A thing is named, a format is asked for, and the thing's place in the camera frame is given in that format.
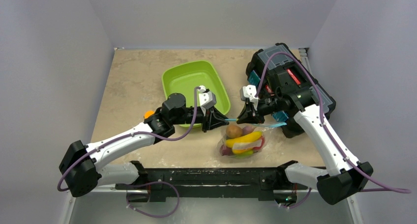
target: brown potato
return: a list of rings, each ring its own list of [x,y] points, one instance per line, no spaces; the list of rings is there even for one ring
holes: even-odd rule
[[[242,129],[234,124],[229,124],[226,127],[226,135],[232,139],[241,137],[243,134]]]

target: gray wall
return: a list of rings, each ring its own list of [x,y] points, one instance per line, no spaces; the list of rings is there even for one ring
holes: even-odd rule
[[[69,144],[89,142],[113,56],[89,0],[0,0],[0,223],[58,223]]]
[[[414,191],[360,194],[366,223],[416,223],[416,30],[416,0],[337,0],[309,50],[342,140],[373,177]]]
[[[310,46],[336,0],[90,0],[114,46]]]

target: plastic bag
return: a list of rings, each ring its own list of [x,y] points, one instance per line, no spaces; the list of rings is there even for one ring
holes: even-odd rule
[[[271,128],[230,123],[221,130],[217,147],[221,156],[247,158],[262,151],[271,133]]]

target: white label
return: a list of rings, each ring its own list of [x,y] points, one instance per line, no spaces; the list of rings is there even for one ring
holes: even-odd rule
[[[249,149],[253,147],[259,147],[262,144],[262,140],[257,140],[254,142],[242,142],[242,143],[234,143],[232,149]]]

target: red label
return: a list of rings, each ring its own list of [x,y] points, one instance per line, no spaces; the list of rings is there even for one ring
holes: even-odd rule
[[[271,88],[269,87],[269,85],[265,85],[265,89],[267,89],[267,91],[268,91],[269,93],[273,93],[273,92],[272,92],[272,90],[271,90]]]
[[[297,83],[297,85],[300,85],[301,82],[297,79],[297,77],[294,75],[294,73],[291,72],[290,69],[287,69],[288,74],[290,74],[291,78],[294,80],[294,82]]]

